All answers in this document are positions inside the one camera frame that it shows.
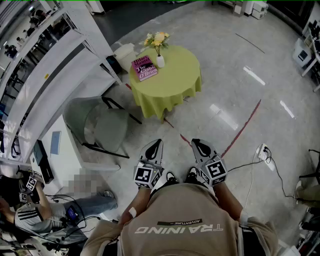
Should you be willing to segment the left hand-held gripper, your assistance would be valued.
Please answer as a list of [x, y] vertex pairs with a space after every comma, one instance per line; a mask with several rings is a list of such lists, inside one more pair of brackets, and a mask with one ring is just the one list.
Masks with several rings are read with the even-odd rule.
[[156, 139], [145, 145], [134, 168], [133, 181], [140, 188], [152, 190], [162, 176], [163, 141]]

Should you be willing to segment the yellow flowers bunch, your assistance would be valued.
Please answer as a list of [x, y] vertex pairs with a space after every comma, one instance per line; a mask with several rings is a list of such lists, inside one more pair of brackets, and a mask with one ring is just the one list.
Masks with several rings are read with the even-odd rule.
[[170, 35], [166, 32], [148, 33], [142, 42], [144, 47], [155, 49], [157, 56], [161, 56], [161, 49], [168, 47], [168, 39]]

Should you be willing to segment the person's right forearm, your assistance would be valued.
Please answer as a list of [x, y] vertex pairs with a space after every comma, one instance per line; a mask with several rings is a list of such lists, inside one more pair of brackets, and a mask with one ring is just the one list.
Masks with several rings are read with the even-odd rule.
[[232, 219], [247, 224], [248, 214], [236, 197], [229, 190], [225, 182], [221, 182], [213, 187], [216, 198], [220, 207], [226, 211]]

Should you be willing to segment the person's shoe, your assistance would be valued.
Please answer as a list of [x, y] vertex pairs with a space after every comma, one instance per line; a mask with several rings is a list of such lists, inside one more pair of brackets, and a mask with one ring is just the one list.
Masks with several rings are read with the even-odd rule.
[[171, 185], [176, 185], [179, 184], [179, 181], [177, 180], [176, 176], [174, 175], [173, 172], [168, 171], [166, 173], [166, 186], [171, 186]]
[[202, 185], [202, 183], [198, 181], [197, 177], [198, 177], [197, 169], [195, 167], [191, 167], [188, 171], [188, 174], [184, 182], [188, 184]]

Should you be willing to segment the person's left shoe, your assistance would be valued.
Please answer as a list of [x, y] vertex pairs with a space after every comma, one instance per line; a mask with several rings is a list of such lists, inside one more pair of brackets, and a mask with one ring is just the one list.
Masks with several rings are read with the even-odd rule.
[[179, 184], [179, 181], [177, 180], [176, 176], [174, 175], [173, 172], [168, 171], [166, 173], [166, 186], [171, 186], [171, 185], [176, 185]]

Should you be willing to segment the grey-green chair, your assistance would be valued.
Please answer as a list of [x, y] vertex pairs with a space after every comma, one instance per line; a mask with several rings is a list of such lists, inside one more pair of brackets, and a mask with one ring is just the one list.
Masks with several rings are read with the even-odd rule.
[[129, 119], [142, 122], [110, 97], [78, 97], [63, 111], [63, 120], [76, 140], [86, 148], [129, 159], [119, 154], [126, 137]]

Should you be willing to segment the person's beige shirt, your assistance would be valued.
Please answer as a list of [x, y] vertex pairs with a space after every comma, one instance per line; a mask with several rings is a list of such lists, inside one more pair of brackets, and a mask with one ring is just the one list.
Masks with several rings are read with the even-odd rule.
[[199, 184], [166, 185], [150, 194], [146, 210], [123, 226], [98, 222], [80, 256], [276, 256], [270, 222], [242, 224]]

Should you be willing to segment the round table with green cloth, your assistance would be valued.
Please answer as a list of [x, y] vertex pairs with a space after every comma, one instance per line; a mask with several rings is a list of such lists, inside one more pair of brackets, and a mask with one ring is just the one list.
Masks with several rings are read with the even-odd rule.
[[129, 84], [137, 106], [145, 118], [164, 118], [165, 110], [183, 103], [185, 97], [195, 97], [202, 90], [200, 63], [188, 49], [170, 45], [162, 49], [165, 65], [157, 74], [143, 81], [131, 67]]

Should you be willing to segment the white desk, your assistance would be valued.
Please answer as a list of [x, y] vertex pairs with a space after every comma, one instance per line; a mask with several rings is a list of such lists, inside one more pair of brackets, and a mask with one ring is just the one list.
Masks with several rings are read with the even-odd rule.
[[[50, 154], [52, 132], [60, 131], [59, 154]], [[74, 181], [87, 178], [92, 171], [118, 171], [118, 164], [100, 164], [83, 161], [71, 131], [60, 116], [41, 139], [47, 154], [54, 179], [46, 184], [47, 195], [66, 193], [74, 186]]]

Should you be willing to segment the pink book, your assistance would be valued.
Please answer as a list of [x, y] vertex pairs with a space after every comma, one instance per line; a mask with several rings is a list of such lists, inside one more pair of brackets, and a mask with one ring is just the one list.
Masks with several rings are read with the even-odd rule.
[[158, 74], [156, 66], [153, 64], [148, 55], [132, 61], [131, 66], [140, 82]]

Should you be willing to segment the dark blue bag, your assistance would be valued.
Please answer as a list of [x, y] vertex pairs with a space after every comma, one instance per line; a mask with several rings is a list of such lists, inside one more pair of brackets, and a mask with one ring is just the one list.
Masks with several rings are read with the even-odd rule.
[[122, 67], [113, 55], [108, 56], [106, 60], [116, 74], [120, 74], [122, 72]]

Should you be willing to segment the cream plastic bin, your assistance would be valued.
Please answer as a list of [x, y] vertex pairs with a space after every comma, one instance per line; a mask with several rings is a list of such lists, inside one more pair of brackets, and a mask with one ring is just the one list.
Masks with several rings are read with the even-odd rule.
[[134, 44], [127, 43], [120, 46], [114, 51], [114, 55], [120, 66], [129, 73], [132, 67], [132, 62], [136, 60]]

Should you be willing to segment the black flat device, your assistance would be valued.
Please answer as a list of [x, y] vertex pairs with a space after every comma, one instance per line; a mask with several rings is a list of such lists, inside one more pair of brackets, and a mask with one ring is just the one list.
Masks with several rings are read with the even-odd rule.
[[54, 179], [54, 175], [49, 164], [48, 155], [41, 140], [35, 142], [33, 154], [35, 162], [40, 167], [45, 184], [49, 184]]

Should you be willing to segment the black metal stool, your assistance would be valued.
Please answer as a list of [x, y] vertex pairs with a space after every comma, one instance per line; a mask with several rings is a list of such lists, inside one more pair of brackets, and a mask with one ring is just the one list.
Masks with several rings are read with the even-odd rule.
[[313, 178], [320, 185], [320, 151], [315, 149], [308, 149], [309, 159], [311, 163], [311, 173], [300, 175], [300, 179]]

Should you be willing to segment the white slotted crate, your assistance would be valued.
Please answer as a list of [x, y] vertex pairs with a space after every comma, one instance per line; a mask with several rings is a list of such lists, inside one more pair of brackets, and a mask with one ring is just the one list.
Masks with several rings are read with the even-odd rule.
[[311, 50], [300, 38], [298, 38], [294, 44], [292, 58], [301, 68], [307, 65], [312, 59]]

